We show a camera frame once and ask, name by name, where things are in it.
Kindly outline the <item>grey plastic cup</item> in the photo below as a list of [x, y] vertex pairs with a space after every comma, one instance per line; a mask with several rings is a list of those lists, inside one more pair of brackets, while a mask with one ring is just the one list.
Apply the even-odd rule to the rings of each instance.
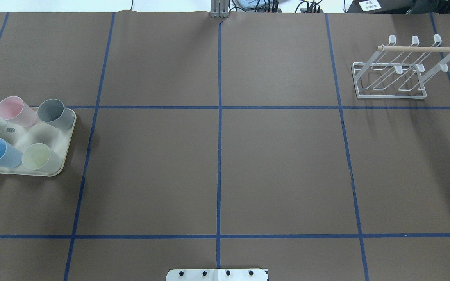
[[56, 98], [44, 101], [39, 106], [37, 113], [42, 122], [60, 130], [71, 129], [75, 120], [73, 111]]

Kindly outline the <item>pale green plastic cup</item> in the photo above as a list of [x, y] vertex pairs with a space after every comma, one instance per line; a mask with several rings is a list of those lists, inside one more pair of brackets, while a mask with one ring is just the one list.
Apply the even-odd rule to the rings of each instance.
[[36, 143], [23, 152], [21, 163], [33, 171], [54, 174], [60, 170], [62, 158], [46, 144]]

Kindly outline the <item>beige paper cup tray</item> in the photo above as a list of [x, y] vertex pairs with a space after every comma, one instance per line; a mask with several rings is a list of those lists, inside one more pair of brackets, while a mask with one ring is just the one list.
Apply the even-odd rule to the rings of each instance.
[[13, 169], [0, 167], [0, 174], [43, 177], [58, 175], [64, 168], [74, 127], [75, 123], [68, 130], [60, 130], [37, 119], [33, 126], [25, 128], [0, 118], [0, 138], [14, 146], [17, 150], [24, 152], [32, 144], [43, 143], [57, 153], [61, 159], [59, 168], [53, 173], [50, 171], [30, 170], [20, 164]]

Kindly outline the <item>pink plastic cup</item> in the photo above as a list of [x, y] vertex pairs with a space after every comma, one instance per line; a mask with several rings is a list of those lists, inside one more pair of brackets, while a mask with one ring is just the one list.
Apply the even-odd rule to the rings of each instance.
[[33, 126], [37, 113], [20, 97], [9, 96], [0, 102], [0, 117], [22, 127]]

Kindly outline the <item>brown paper table mat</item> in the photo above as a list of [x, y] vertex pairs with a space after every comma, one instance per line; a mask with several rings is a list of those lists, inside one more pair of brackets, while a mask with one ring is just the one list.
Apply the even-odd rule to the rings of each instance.
[[450, 16], [0, 13], [0, 100], [77, 114], [58, 176], [0, 175], [0, 280], [450, 281], [450, 62], [357, 98], [391, 34]]

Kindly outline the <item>aluminium frame post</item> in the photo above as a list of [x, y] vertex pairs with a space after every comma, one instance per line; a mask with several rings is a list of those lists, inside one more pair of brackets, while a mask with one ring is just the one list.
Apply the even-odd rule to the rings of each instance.
[[211, 0], [211, 18], [228, 18], [230, 14], [230, 0]]

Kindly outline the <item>white metal base plate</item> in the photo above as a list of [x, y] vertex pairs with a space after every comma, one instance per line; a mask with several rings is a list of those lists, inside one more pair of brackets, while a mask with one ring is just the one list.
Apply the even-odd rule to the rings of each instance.
[[267, 269], [175, 269], [166, 274], [166, 281], [268, 281]]

